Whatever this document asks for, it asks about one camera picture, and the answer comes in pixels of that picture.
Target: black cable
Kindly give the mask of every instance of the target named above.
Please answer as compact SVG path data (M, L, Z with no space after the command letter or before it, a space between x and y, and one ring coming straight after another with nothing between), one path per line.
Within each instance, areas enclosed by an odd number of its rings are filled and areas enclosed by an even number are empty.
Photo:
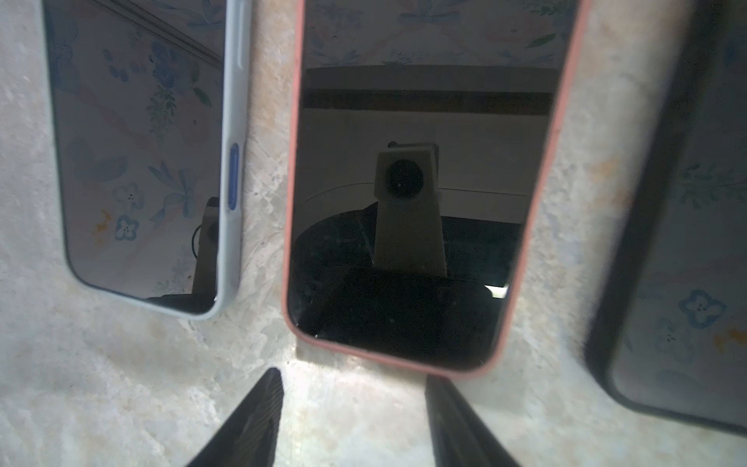
M197 259L197 253L194 251L194 238L197 236L197 232L199 231L200 227L202 227L202 224L199 224L192 234L192 254L194 255L195 259Z

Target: smartphone with pink case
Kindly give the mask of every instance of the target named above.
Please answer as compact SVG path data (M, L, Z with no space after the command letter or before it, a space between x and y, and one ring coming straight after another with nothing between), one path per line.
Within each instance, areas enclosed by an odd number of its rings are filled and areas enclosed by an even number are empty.
M282 312L446 377L500 354L590 1L298 1Z

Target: phone case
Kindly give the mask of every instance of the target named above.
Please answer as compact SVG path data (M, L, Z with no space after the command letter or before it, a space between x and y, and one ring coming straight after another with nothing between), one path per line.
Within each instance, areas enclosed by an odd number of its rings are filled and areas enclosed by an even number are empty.
M747 48L733 8L697 4L585 354L630 409L747 434Z
M112 8L123 8L123 4L113 1ZM242 202L241 186L243 183L244 150L247 133L247 97L249 86L249 45L251 26L252 0L226 0L226 32L223 42L223 112L221 125L221 157L220 157L220 230L219 247L217 251L217 284L216 297L213 306L202 314L191 314L167 306L138 300L123 294L118 294L104 288L87 284L78 278L70 264L67 254L66 237L63 228L63 249L66 252L68 271L71 275L87 287L95 288L109 294L117 295L133 305L143 306L157 312L163 312L177 318L191 320L206 320L215 316L223 307L231 303L236 295L241 272L241 232L242 232ZM45 15L42 13L41 29L46 30ZM49 63L45 62L49 75ZM52 111L49 112L49 125L55 129ZM53 157L58 174L61 173L57 147ZM58 193L61 193L61 179L58 177Z
M295 53L295 73L294 73L294 95L293 95L293 111L291 121L291 147L289 150L288 158L288 204L286 209L285 218L285 254L283 262L283 289L282 289L282 313L287 325L291 328L293 333L298 338L309 344L318 345L330 350L337 350L344 353L349 353L355 356L360 356L366 359L372 359L382 363L388 363L397 365L404 368L410 368L416 371L425 371L431 374L438 374L445 377L467 377L473 375L479 375L485 373L498 359L501 349L506 341L506 334L511 324L511 316L518 298L519 288L521 284L521 278L524 275L526 268L527 248L529 247L529 240L531 235L531 226L533 219L536 215L536 210L539 205L539 194L545 184L545 180L548 177L548 172L552 165L553 156L557 147L558 136L560 133L560 127L562 124L563 114L565 113L565 107L568 103L568 93L570 91L571 82L573 79L573 72L578 61L580 53L580 44L583 36L583 30L586 25L586 20L589 15L589 8L591 6L590 0L580 0L577 4L576 14L574 19L574 25L572 28L571 36L569 37L568 49L565 56L565 64L562 69L560 76L560 83L557 88L557 94L554 101L554 106L551 110L551 120L548 126L548 130L545 137L544 151L542 155L542 163L538 170L538 176L536 184L533 188L533 193L530 201L530 208L527 219L524 223L524 230L521 234L521 246L517 252L515 267L511 274L510 292L507 295L507 301L505 305L505 312L503 314L503 321L500 323L499 329L496 330L498 334L497 344L495 345L495 351L489 361L485 362L480 368L473 371L453 371L446 368L438 368L431 365L425 365L417 362L412 362L405 359L396 358L393 356L383 355L381 353L369 352L354 347L345 346L342 344L335 344L330 341L322 341L320 339L312 338L309 335L302 333L293 324L291 317L288 313L288 279L290 274L290 260L291 260L291 242L293 234L293 215L294 215L294 187L296 178L296 151L297 151L297 137L298 137L298 120L300 111L300 100L301 100L301 79L303 74L303 44L306 40L305 36L305 11L306 2L305 0L298 0L297 4L297 24L296 24L296 53Z

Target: beige marble tabletop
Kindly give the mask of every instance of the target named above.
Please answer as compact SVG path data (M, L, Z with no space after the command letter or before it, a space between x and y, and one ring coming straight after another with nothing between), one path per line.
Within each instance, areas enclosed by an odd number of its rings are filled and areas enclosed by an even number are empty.
M280 316L294 1L256 0L236 302L177 320L63 263L39 0L0 0L0 465L182 466L270 366L277 466L428 466L424 376L300 344ZM459 383L524 466L744 466L747 440L631 412L582 346L691 0L597 0L505 354Z

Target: smartphone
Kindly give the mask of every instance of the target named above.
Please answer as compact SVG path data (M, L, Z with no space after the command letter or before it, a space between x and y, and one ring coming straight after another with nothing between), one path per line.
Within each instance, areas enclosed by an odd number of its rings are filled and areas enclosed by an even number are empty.
M623 405L747 434L747 2L701 0L586 344Z
M496 360L587 0L298 2L282 311L447 377Z
M238 289L249 0L43 0L63 238L85 285L206 319Z

